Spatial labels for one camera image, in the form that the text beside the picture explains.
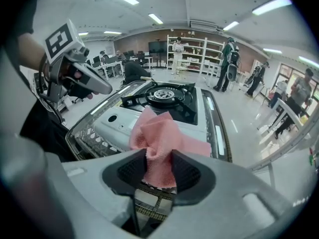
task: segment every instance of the white floor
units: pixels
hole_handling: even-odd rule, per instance
[[[261,159],[267,157],[286,142],[292,133],[284,132],[278,140],[275,140],[273,134],[262,134],[257,130],[256,124],[258,119],[265,116],[270,108],[267,107],[268,102],[262,105],[262,97],[255,100],[244,95],[244,90],[239,90],[235,86],[229,86],[227,92],[216,92],[209,88],[204,77],[194,72],[184,72],[181,75],[171,75],[171,71],[165,69],[155,69],[153,78],[157,81],[167,82],[169,80],[180,80],[186,82],[196,82],[196,86],[203,89],[211,90],[217,101],[218,107],[222,113],[222,117],[227,129],[231,150],[233,154],[233,162],[235,164],[248,167]],[[122,77],[111,78],[109,82],[113,86],[113,91],[120,88]],[[211,86],[216,85],[218,78],[213,77]],[[67,127],[71,128],[82,116],[84,116],[97,103],[103,100],[106,95],[96,95],[93,99],[85,99],[84,102],[77,102],[72,105],[68,111],[62,115],[66,120]]]

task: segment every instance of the brown wall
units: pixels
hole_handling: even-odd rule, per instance
[[[115,50],[120,50],[122,52],[134,50],[134,53],[137,53],[139,50],[148,51],[149,50],[149,42],[154,42],[156,39],[160,39],[160,41],[167,41],[167,35],[169,36],[181,36],[181,33],[185,33],[188,37],[188,30],[174,30],[174,32],[167,30],[157,30],[152,32],[145,32],[141,34],[131,35],[120,40],[114,41]],[[216,35],[210,34],[200,31],[195,31],[195,38],[204,39],[207,37],[208,40],[216,41],[219,43],[227,42],[227,38]],[[260,55],[258,52],[254,51],[253,49],[240,44],[236,43],[239,47],[239,53],[241,58],[241,71],[250,72],[251,67],[254,63],[254,59],[264,63],[267,59]],[[166,61],[166,55],[162,56],[162,60]]]

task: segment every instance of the pink towel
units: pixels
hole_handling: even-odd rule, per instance
[[[169,112],[156,115],[146,107],[136,121],[130,137],[130,148],[147,148],[148,170],[144,179],[155,187],[176,187],[171,171],[171,151],[187,151],[209,157],[208,142],[191,138],[178,128]]]

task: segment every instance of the air conditioner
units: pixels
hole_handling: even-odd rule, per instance
[[[209,31],[209,32],[216,32],[217,25],[213,22],[203,21],[203,20],[190,20],[190,27],[197,30]]]

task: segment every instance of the handheld controller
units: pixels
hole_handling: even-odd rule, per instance
[[[45,40],[44,48],[48,64],[48,90],[46,94],[39,94],[42,98],[57,103],[65,91],[79,98],[85,98],[91,92],[109,94],[112,91],[112,86],[86,63],[89,49],[71,20],[68,19]],[[82,74],[80,79],[74,77],[77,71]]]

